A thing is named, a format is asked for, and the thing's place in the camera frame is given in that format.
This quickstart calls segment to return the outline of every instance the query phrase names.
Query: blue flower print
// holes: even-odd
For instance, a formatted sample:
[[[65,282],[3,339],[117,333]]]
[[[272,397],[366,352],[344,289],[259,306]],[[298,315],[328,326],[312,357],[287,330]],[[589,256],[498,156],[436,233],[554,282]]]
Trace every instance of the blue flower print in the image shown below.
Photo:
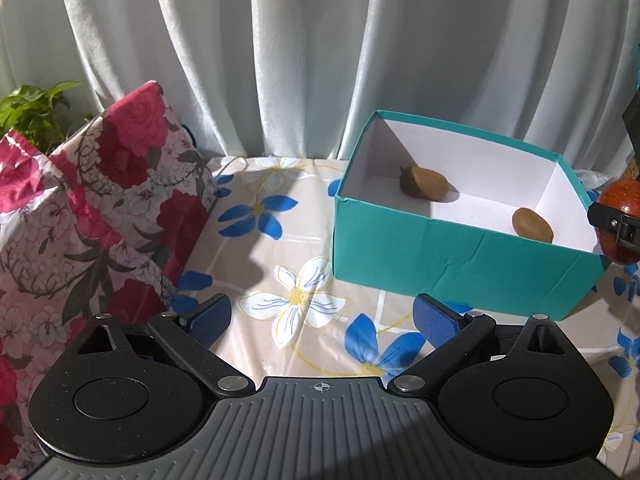
[[[218,198],[224,198],[225,196],[229,196],[231,194],[231,190],[228,187],[222,187],[225,184],[228,184],[234,179],[234,176],[231,175],[218,175],[214,177],[216,184],[218,184],[218,192],[216,196]]]
[[[238,220],[225,227],[220,234],[228,237],[239,237],[254,230],[256,223],[258,231],[269,235],[274,240],[280,240],[282,236],[282,226],[271,211],[288,211],[293,209],[298,202],[284,195],[271,195],[263,198],[253,206],[238,204],[230,207],[220,215],[218,222],[229,222]]]
[[[208,274],[196,272],[195,270],[188,270],[187,272],[184,272],[180,276],[178,283],[175,285],[175,288],[178,290],[178,294],[174,296],[174,300],[171,302],[172,310],[178,314],[184,314],[198,306],[198,300],[191,296],[180,294],[181,290],[204,290],[212,284],[213,278]]]
[[[587,195],[589,196],[589,198],[591,198],[592,202],[597,202],[598,199],[600,198],[600,192],[594,189],[588,190]]]
[[[413,362],[426,339],[419,332],[402,334],[378,355],[378,336],[373,321],[360,314],[344,334],[347,353],[362,363],[360,375],[382,377],[385,384],[407,369]]]
[[[622,296],[628,290],[628,300],[631,301],[634,296],[640,292],[640,277],[638,277],[638,264],[623,267],[624,276],[616,276],[613,278],[613,290],[618,296]]]
[[[329,183],[329,186],[327,186],[326,188],[327,195],[335,196],[335,194],[338,192],[338,188],[340,187],[341,180],[341,178],[336,178]]]
[[[625,356],[614,355],[609,359],[609,366],[611,366],[620,377],[629,377],[634,366],[640,368],[640,360],[638,360],[638,355],[640,354],[640,337],[631,340],[624,335],[622,329],[620,329],[618,332],[618,344],[624,349]]]

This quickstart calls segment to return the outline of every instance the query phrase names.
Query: teal box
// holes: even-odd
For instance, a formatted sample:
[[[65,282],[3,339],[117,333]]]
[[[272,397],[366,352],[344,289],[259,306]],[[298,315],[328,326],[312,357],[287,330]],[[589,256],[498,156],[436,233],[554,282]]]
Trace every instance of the teal box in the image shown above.
[[[443,202],[405,196],[400,168],[452,185]],[[377,111],[335,197],[340,280],[518,316],[559,320],[606,270],[591,204],[568,163],[526,142],[436,119]],[[520,238],[511,216],[536,211],[552,244]]]

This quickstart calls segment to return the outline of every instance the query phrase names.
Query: white curtain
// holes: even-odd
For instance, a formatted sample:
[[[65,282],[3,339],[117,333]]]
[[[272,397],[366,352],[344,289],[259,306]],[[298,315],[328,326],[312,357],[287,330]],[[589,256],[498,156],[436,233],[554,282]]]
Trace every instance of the white curtain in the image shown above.
[[[348,158],[373,110],[469,124],[616,173],[640,0],[1,0],[0,91],[155,79],[209,155]]]

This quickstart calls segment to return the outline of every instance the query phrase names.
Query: floral bag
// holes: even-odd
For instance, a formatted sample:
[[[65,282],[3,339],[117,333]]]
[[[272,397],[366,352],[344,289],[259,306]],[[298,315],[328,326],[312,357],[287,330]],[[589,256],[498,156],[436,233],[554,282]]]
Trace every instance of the floral bag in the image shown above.
[[[42,458],[28,401],[86,320],[170,306],[216,190],[155,82],[50,157],[0,140],[0,479]]]

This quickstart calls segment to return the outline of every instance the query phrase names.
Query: floral tablecloth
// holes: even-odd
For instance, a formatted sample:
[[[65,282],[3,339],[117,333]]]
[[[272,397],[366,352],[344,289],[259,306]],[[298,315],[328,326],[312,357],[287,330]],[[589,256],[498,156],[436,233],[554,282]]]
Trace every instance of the floral tablecloth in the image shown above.
[[[209,163],[219,201],[174,308],[228,294],[233,319],[212,350],[258,384],[270,375],[361,374],[386,381],[433,349],[413,326],[413,298],[332,277],[333,196],[345,167],[292,158]],[[614,399],[615,418],[599,458],[625,478],[640,478],[637,292],[638,266],[611,266],[559,323]]]

